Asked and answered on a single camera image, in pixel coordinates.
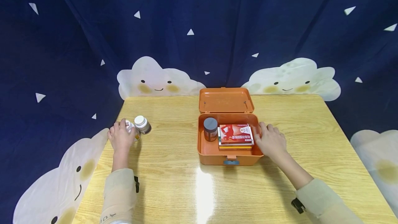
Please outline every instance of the medicine bottle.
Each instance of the medicine bottle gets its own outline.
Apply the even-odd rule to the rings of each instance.
[[[135,142],[135,141],[138,141],[141,139],[141,132],[137,129],[137,127],[135,127],[135,125],[133,123],[126,120],[127,132],[130,133],[133,128],[135,128],[135,140],[134,140],[134,142]]]
[[[148,120],[142,115],[135,117],[134,124],[142,134],[148,134],[152,130]]]
[[[203,122],[205,130],[205,140],[212,142],[218,138],[218,122],[215,118],[207,118]]]

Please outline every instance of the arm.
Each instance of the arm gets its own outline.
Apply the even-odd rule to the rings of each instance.
[[[262,138],[255,134],[255,141],[262,153],[288,177],[296,188],[296,196],[306,208],[313,223],[359,224],[363,223],[343,200],[324,182],[314,179],[286,150],[286,138],[278,128],[260,123]]]
[[[129,150],[134,142],[135,129],[128,133],[126,121],[116,122],[108,132],[113,153],[112,172],[105,181],[104,206],[100,224],[133,223],[137,201],[134,172],[128,168]]]

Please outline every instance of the hand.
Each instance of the hand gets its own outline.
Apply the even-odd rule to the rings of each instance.
[[[108,131],[108,138],[111,141],[113,151],[117,154],[128,155],[131,145],[134,143],[135,128],[128,133],[126,128],[126,119],[121,122],[115,122]]]
[[[265,126],[264,122],[260,122],[260,127],[263,133],[262,138],[255,133],[254,140],[261,152],[272,160],[285,155],[287,153],[285,135],[271,124]]]

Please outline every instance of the beige sleeve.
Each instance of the beige sleeve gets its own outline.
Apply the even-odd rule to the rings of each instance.
[[[133,170],[119,169],[112,172],[105,181],[104,207],[99,223],[133,223],[136,202]]]
[[[306,208],[306,212],[313,223],[363,223],[322,180],[312,180],[296,191],[296,196]]]

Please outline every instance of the navy blue backdrop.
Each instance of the navy blue backdrop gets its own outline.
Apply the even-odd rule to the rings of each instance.
[[[398,0],[0,0],[0,12],[5,223],[74,142],[113,123],[117,73],[142,56],[206,87],[307,57],[335,69],[327,104],[348,138],[397,129]]]

